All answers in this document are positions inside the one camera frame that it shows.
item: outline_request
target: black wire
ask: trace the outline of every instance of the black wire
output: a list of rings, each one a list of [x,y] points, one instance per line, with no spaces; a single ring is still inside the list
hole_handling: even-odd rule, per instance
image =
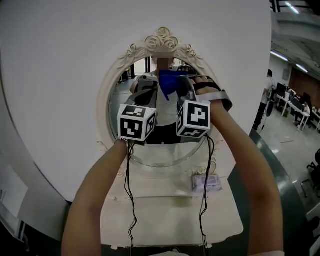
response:
[[[207,255],[209,255],[209,249],[208,249],[207,236],[203,232],[202,215],[208,209],[207,184],[208,184],[209,171],[210,171],[210,167],[211,167],[211,159],[212,159],[212,156],[213,156],[214,150],[215,150],[215,143],[214,143],[213,139],[210,138],[207,134],[205,136],[206,136],[206,139],[208,142],[208,147],[209,147],[209,160],[208,160],[208,165],[207,165],[206,172],[205,172],[205,182],[204,182],[203,197],[202,197],[202,203],[201,203],[201,208],[200,208],[199,221],[200,221],[200,230],[201,230],[201,234],[202,234],[203,254],[204,254],[204,256],[207,256]]]
[[[134,201],[134,196],[132,195],[131,189],[130,189],[130,159],[133,153],[135,143],[130,147],[130,142],[128,141],[128,149],[127,149],[127,163],[126,163],[126,174],[125,174],[125,181],[124,181],[124,189],[128,196],[131,199],[132,202],[132,214],[133,214],[133,222],[130,225],[129,229],[129,236],[131,238],[131,247],[130,247],[130,255],[132,256],[132,250],[134,247],[134,237],[132,236],[132,230],[134,229],[135,225],[137,224],[137,217],[135,214],[135,201]]]
[[[262,131],[264,130],[264,127],[265,127],[265,126],[262,126],[262,129],[261,129],[260,132],[258,132],[258,134],[262,133]]]

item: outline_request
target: person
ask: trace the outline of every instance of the person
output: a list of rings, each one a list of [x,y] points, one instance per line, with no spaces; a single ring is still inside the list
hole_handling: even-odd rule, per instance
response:
[[[314,115],[313,115],[313,113],[312,113],[313,107],[312,107],[311,99],[308,99],[308,100],[307,100],[307,105],[308,105],[308,107],[309,107],[309,112],[308,112],[307,109],[306,109],[306,111],[307,111],[307,113],[310,115],[310,117],[308,118],[306,124],[309,126],[309,128],[311,128],[311,126],[312,126],[312,121],[314,120]]]
[[[156,64],[156,70],[150,74],[157,76],[159,79],[160,70],[171,70],[174,63],[174,58],[152,58],[154,64]],[[135,78],[130,91],[135,93],[140,76]],[[160,85],[158,84],[158,94],[156,99],[157,108],[157,125],[154,131],[149,135],[146,140],[147,144],[178,144],[181,142],[181,137],[177,136],[176,122],[178,118],[178,94],[176,92],[168,95],[169,101],[166,99],[162,92]]]
[[[258,130],[258,126],[260,125],[261,120],[264,117],[265,109],[268,104],[269,92],[271,91],[272,87],[275,85],[275,81],[273,80],[272,76],[273,76],[272,71],[268,69],[268,74],[265,80],[265,86],[263,89],[261,103],[260,103],[259,110],[258,110],[258,113],[256,114],[256,118],[253,125],[253,129],[255,129],[256,131]]]
[[[212,80],[205,77],[195,78],[194,83],[204,85],[198,95],[217,91],[207,86]],[[210,109],[211,122],[231,149],[250,201],[248,254],[284,256],[280,193],[267,160],[220,100],[212,101]],[[127,150],[126,141],[117,140],[84,178],[67,217],[62,256],[101,256],[101,211]]]
[[[310,104],[310,106],[311,106],[311,103],[305,102],[305,103],[303,104],[303,106],[304,106],[303,112],[305,112],[305,113],[307,113],[307,114],[310,115],[311,112],[310,112],[309,104]],[[295,112],[295,120],[294,120],[292,123],[295,124],[296,126],[300,125],[303,117],[304,117],[303,114],[301,114],[300,112],[296,111],[296,112]]]

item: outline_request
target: blue cloth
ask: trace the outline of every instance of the blue cloth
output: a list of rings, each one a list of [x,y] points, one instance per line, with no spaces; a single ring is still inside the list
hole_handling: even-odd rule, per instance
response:
[[[177,77],[186,75],[188,75],[188,72],[160,70],[159,85],[167,101],[169,101],[168,95],[173,94],[182,86],[177,81]]]

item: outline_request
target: desk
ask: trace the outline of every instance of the desk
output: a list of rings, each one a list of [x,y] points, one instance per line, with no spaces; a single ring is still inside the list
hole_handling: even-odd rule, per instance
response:
[[[208,144],[206,143],[204,141],[203,145],[193,155],[197,158],[201,156],[197,163],[199,167],[204,167],[205,163],[208,165]],[[183,146],[194,148],[192,144],[195,143],[184,143]],[[169,159],[164,151],[167,145],[149,146],[151,147],[150,152],[157,151],[159,156]],[[174,149],[172,147],[166,150],[168,153],[171,152],[172,155],[181,151],[181,148]],[[137,147],[134,154],[142,154],[140,150],[141,148]],[[221,161],[231,154],[229,150],[220,143],[219,150],[214,154],[216,159],[215,172],[220,176],[223,190],[207,193],[208,209],[202,222],[205,224],[207,241],[210,244],[219,243],[229,237],[239,235],[244,230],[228,182],[231,171],[226,172],[226,170],[232,170],[232,166],[228,168],[227,161]],[[130,183],[132,183],[131,190],[135,198],[135,214],[138,219],[134,228],[134,233],[137,234],[134,236],[136,246],[202,244],[199,228],[199,209],[202,203],[202,194],[195,194],[190,191],[192,187],[192,161],[190,157],[183,161],[184,166],[175,165],[169,167],[168,170],[158,168],[156,171],[136,161],[131,162]],[[228,157],[228,162],[232,162],[231,156]],[[124,183],[124,177],[116,178],[105,200],[100,227],[102,244],[118,247],[131,245],[128,227],[132,222],[132,203],[124,189]],[[184,223],[187,223],[187,227],[181,228]],[[154,231],[153,234],[155,235],[145,235],[147,234],[146,231],[149,231],[150,234]]]
[[[314,110],[312,110],[312,113],[317,117],[317,118],[319,118],[319,123],[318,123],[318,125],[316,126],[316,129],[315,129],[315,131],[317,131],[317,130],[319,130],[320,129],[320,114],[319,113],[317,113],[316,111],[314,111]]]
[[[303,130],[305,129],[306,125],[307,125],[307,122],[308,122],[308,119],[309,119],[310,115],[309,115],[308,113],[306,113],[306,112],[301,111],[299,108],[297,108],[295,105],[293,105],[293,104],[291,103],[291,101],[289,101],[288,99],[285,99],[285,98],[283,98],[283,97],[281,97],[281,96],[279,96],[279,95],[277,95],[277,98],[279,98],[280,100],[282,100],[282,101],[285,102],[285,105],[284,105],[284,108],[283,108],[283,111],[282,111],[282,115],[281,115],[282,117],[284,116],[285,110],[286,110],[286,108],[287,108],[288,105],[289,105],[291,108],[293,108],[295,111],[297,111],[297,112],[299,112],[299,113],[302,114],[302,120],[301,120],[300,124],[298,125],[298,131],[301,130],[301,126],[303,125],[304,120],[305,120],[305,118],[306,118],[305,123],[304,123],[304,126],[303,126],[303,128],[302,128],[302,131],[303,131]]]

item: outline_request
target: reflected hand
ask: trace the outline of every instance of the reflected hand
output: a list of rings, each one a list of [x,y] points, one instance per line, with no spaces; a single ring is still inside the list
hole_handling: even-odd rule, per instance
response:
[[[141,78],[141,76],[139,76],[139,77],[133,82],[133,84],[131,85],[131,87],[130,87],[130,92],[131,92],[132,94],[135,93],[135,90],[136,90],[136,87],[137,87],[137,85],[138,85],[138,83],[139,83],[139,81],[140,81],[140,78]]]
[[[200,83],[212,83],[212,85],[215,85],[215,82],[212,79],[208,79],[205,76],[203,77],[195,77],[194,80],[192,79],[191,82],[193,83],[193,86],[195,87],[194,89],[197,89],[197,86],[195,86],[196,84],[200,84]],[[213,87],[209,87],[206,86],[204,88],[201,89],[197,89],[195,91],[196,95],[202,95],[202,94],[209,94],[209,93],[216,93],[219,92],[218,89],[213,88]],[[211,101],[211,112],[214,110],[218,110],[218,112],[220,111],[225,111],[224,105],[222,103],[221,100],[214,100]]]
[[[181,68],[181,71],[182,71],[182,72],[189,72],[189,67],[188,67],[188,66],[182,67],[182,68]]]

